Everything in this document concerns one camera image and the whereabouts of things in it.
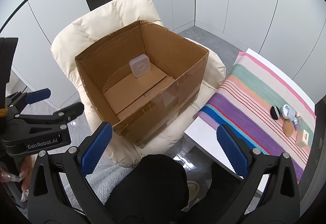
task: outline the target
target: black compact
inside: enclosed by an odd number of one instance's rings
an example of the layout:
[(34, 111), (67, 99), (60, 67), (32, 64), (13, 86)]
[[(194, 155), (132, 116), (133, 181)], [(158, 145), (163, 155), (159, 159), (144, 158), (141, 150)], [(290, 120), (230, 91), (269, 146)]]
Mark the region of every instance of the black compact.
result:
[(271, 117), (278, 120), (281, 117), (281, 111), (276, 105), (273, 105), (270, 110)]

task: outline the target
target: hand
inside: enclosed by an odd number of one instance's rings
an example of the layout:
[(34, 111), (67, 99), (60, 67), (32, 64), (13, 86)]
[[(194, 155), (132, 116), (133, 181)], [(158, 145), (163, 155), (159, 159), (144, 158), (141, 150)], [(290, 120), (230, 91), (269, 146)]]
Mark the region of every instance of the hand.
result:
[(0, 168), (0, 181), (2, 183), (20, 182), (22, 180), (21, 202), (25, 202), (28, 199), (29, 185), (31, 182), (34, 163), (32, 156), (26, 156), (21, 165), (21, 173), (18, 176), (8, 173)]

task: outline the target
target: metal bolt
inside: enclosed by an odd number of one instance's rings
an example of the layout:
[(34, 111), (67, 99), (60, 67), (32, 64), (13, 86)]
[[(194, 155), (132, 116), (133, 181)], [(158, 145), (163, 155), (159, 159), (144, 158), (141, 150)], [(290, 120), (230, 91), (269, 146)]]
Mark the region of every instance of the metal bolt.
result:
[(254, 148), (252, 152), (256, 155), (259, 155), (261, 153), (260, 149)]
[(284, 157), (285, 159), (288, 159), (288, 158), (290, 158), (290, 154), (287, 153), (287, 152), (283, 152), (283, 157)]
[(70, 147), (69, 149), (68, 149), (68, 152), (69, 153), (75, 153), (77, 151), (77, 148), (76, 147)]
[(39, 156), (40, 156), (40, 157), (43, 157), (45, 154), (46, 154), (45, 150), (41, 150), (41, 151), (39, 152)]

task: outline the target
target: blue rubber pad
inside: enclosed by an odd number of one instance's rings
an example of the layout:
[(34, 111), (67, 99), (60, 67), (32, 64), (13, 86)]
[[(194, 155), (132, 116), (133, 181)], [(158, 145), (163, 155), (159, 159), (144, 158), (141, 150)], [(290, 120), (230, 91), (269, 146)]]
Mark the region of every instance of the blue rubber pad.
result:
[(102, 157), (112, 139), (112, 126), (108, 123), (100, 131), (81, 158), (80, 172), (82, 176), (90, 175)]
[(242, 177), (248, 175), (248, 160), (227, 130), (219, 125), (216, 131), (217, 141), (228, 157), (235, 173)]
[(25, 97), (25, 103), (34, 104), (36, 102), (40, 102), (44, 99), (48, 99), (51, 96), (51, 91), (46, 88), (43, 90), (35, 91), (32, 93), (28, 93)]

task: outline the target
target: black pants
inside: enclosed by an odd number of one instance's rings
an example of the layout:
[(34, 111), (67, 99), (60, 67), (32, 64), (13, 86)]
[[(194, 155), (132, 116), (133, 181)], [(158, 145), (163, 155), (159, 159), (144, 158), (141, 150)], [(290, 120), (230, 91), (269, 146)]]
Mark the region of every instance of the black pants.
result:
[(112, 191), (105, 206), (118, 223), (169, 224), (188, 204), (185, 169), (168, 156), (148, 155)]
[(184, 168), (165, 155), (148, 155), (113, 189), (105, 206), (121, 224), (209, 224), (240, 184), (216, 163), (211, 172), (205, 198), (185, 213), (181, 209), (189, 190)]

